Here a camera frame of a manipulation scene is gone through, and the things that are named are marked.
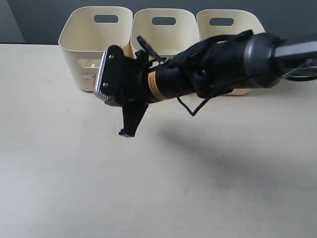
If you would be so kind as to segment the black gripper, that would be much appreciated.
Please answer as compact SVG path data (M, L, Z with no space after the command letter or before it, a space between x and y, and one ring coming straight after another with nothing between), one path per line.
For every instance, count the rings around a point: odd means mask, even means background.
M122 107L123 129L119 135L135 136L148 104L192 93L208 96L213 87L203 59L212 47L212 43L198 42L155 67L141 59L130 60L126 66L131 71L123 80L124 52L117 45L108 47L96 75L94 95L108 106Z

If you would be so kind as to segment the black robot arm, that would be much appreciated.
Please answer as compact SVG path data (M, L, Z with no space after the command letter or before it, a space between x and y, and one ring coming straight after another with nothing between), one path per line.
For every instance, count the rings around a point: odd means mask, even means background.
M121 107L121 136L133 137L150 104L196 94L201 106L235 89L271 88L280 80L317 78L317 36L286 40L246 30L201 40L172 58L161 57L141 36L135 58L116 45L104 52L94 95Z

